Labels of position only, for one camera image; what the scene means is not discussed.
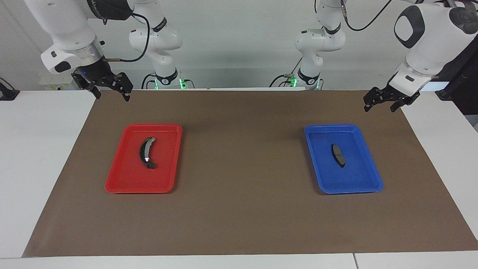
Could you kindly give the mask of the white wall socket box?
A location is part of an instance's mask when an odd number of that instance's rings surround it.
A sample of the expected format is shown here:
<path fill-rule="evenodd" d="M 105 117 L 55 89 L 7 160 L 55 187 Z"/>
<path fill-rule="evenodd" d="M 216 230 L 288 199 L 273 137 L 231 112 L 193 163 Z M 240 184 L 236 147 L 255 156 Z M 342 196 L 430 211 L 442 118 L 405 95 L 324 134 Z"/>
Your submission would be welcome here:
<path fill-rule="evenodd" d="M 70 74 L 39 74 L 39 82 L 42 90 L 80 90 Z"/>

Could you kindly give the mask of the short dark brake pad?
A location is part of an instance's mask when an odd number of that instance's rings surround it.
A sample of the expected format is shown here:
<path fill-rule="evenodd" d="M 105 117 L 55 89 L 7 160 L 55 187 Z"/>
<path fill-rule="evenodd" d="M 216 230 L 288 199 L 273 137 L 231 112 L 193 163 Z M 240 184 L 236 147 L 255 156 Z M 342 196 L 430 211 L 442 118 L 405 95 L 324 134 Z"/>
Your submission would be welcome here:
<path fill-rule="evenodd" d="M 339 167 L 345 167 L 346 161 L 345 157 L 342 154 L 342 151 L 338 145 L 332 144 L 331 145 L 331 152 L 334 160 L 339 165 Z"/>

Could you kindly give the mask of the long curved brake pad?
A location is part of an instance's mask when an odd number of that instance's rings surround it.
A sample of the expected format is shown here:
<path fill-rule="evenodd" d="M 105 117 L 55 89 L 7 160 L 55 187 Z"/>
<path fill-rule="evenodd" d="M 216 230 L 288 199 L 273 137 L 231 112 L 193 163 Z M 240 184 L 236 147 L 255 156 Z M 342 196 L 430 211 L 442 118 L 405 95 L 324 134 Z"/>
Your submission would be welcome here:
<path fill-rule="evenodd" d="M 142 142 L 140 146 L 140 150 L 139 150 L 140 160 L 142 164 L 149 170 L 153 170 L 156 167 L 156 164 L 150 158 L 150 149 L 155 140 L 156 140 L 155 137 L 146 138 Z"/>

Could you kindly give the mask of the blue plastic tray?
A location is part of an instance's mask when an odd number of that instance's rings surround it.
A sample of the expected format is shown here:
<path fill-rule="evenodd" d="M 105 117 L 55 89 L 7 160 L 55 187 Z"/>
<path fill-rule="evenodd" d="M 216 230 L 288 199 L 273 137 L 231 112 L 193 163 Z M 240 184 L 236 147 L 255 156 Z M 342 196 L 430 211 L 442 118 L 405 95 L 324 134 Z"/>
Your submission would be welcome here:
<path fill-rule="evenodd" d="M 383 190 L 378 172 L 360 128 L 354 124 L 316 124 L 304 128 L 318 186 L 325 194 L 365 194 Z M 345 157 L 339 167 L 331 145 Z"/>

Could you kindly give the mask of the black table clamp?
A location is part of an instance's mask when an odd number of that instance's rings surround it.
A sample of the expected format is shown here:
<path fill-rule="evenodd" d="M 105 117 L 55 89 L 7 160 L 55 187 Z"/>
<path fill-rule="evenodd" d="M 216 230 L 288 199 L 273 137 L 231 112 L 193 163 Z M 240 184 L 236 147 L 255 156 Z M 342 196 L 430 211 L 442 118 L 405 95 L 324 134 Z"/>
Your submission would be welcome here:
<path fill-rule="evenodd" d="M 13 101 L 21 92 L 15 89 L 7 80 L 0 77 L 0 101 Z"/>

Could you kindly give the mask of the brown table mat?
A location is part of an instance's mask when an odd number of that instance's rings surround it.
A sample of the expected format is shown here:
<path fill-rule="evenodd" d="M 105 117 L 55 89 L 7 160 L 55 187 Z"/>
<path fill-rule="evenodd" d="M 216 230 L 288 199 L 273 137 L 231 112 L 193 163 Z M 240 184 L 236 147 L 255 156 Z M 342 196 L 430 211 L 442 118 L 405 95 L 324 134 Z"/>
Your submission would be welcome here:
<path fill-rule="evenodd" d="M 58 177 L 24 257 L 478 250 L 408 120 L 363 91 L 104 91 Z M 105 189 L 133 123 L 183 127 L 169 194 Z M 355 124 L 384 189 L 326 195 L 304 128 Z"/>

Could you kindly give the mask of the red plastic tray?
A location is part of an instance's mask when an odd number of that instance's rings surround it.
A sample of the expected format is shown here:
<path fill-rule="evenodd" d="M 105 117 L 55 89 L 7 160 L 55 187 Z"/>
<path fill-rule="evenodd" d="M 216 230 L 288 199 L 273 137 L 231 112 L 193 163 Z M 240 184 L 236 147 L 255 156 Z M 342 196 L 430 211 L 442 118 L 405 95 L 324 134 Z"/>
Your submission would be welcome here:
<path fill-rule="evenodd" d="M 165 194 L 172 190 L 183 128 L 179 124 L 129 124 L 118 143 L 105 189 L 112 194 Z M 150 149 L 155 169 L 146 168 L 139 157 L 142 142 L 156 140 Z"/>

